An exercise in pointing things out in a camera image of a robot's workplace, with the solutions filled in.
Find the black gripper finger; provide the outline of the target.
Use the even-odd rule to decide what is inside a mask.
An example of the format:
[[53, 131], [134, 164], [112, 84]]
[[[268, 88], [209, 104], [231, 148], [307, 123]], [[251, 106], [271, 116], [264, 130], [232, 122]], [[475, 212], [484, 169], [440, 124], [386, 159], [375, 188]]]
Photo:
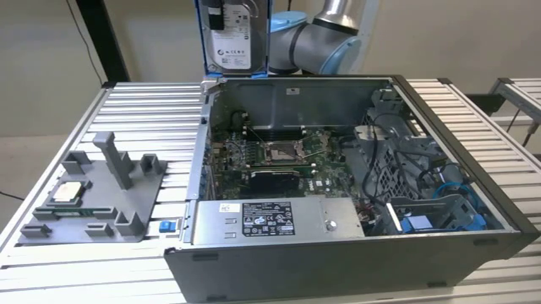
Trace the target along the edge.
[[223, 1], [209, 1], [209, 28], [211, 30], [223, 30]]

